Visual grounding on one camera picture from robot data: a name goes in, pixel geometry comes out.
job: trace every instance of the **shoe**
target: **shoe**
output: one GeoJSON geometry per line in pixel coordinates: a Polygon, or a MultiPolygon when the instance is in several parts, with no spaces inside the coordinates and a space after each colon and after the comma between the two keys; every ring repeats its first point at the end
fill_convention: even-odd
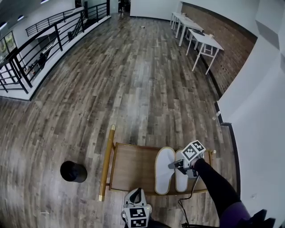
{"type": "Polygon", "coordinates": [[[170,182],[174,169],[168,168],[175,161],[175,152],[171,147],[163,147],[155,160],[155,192],[166,195],[169,192],[170,182]]]}

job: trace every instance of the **white wall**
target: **white wall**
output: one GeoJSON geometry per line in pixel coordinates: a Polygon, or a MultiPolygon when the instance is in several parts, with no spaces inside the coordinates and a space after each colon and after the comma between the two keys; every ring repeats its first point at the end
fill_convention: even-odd
{"type": "MultiPolygon", "coordinates": [[[[280,34],[280,47],[284,47],[284,3],[260,0],[256,20],[272,31],[270,35],[280,34]]],[[[276,218],[276,228],[285,219],[284,88],[282,48],[277,49],[261,33],[245,65],[218,101],[223,121],[232,123],[236,138],[241,199],[251,215],[266,209],[267,217],[276,218]]]]}
{"type": "Polygon", "coordinates": [[[105,3],[106,0],[87,0],[87,2],[88,2],[88,7],[91,7],[91,6],[95,6],[95,5],[105,3]]]}
{"type": "Polygon", "coordinates": [[[50,0],[28,15],[28,18],[24,21],[25,24],[22,26],[28,28],[43,19],[73,8],[75,8],[74,0],[50,0]]]}
{"type": "Polygon", "coordinates": [[[254,35],[258,35],[255,16],[260,0],[182,0],[231,19],[254,35]]]}
{"type": "Polygon", "coordinates": [[[119,0],[110,0],[110,13],[118,13],[119,0]]]}
{"type": "Polygon", "coordinates": [[[180,11],[181,5],[178,0],[132,0],[130,4],[131,16],[170,20],[171,12],[180,11]]]}

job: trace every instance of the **ceiling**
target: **ceiling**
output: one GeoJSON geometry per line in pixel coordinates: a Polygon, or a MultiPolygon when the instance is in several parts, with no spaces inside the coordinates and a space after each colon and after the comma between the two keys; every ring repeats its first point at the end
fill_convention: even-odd
{"type": "Polygon", "coordinates": [[[0,23],[4,21],[8,23],[0,31],[0,37],[11,30],[20,15],[27,16],[40,5],[41,0],[0,0],[0,23]]]}

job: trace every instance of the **person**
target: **person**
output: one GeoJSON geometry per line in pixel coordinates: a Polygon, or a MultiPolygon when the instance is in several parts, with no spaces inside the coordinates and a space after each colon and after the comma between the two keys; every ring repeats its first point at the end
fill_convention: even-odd
{"type": "Polygon", "coordinates": [[[124,12],[125,0],[119,1],[119,12],[124,12]]]}
{"type": "MultiPolygon", "coordinates": [[[[275,219],[269,218],[264,221],[265,210],[261,210],[251,217],[231,184],[203,158],[195,158],[191,161],[190,166],[198,172],[214,201],[220,220],[220,228],[272,228],[274,226],[275,219]]],[[[170,228],[151,218],[148,227],[170,228]]],[[[184,227],[198,227],[198,225],[186,224],[184,227]]]]}

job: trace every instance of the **wooden floor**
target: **wooden floor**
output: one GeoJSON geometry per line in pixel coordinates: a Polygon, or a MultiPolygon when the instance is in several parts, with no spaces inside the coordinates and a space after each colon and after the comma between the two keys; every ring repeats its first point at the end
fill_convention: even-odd
{"type": "MultiPolygon", "coordinates": [[[[114,16],[68,52],[31,102],[0,99],[3,228],[123,227],[126,193],[98,202],[111,124],[120,143],[182,148],[198,139],[217,150],[218,172],[236,186],[228,128],[212,119],[215,89],[201,61],[191,71],[197,53],[185,56],[178,41],[168,22],[114,16]],[[85,182],[62,179],[66,160],[85,165],[85,182]]],[[[152,217],[179,227],[178,199],[147,197],[152,217]]],[[[208,193],[184,204],[191,223],[218,225],[208,193]]]]}

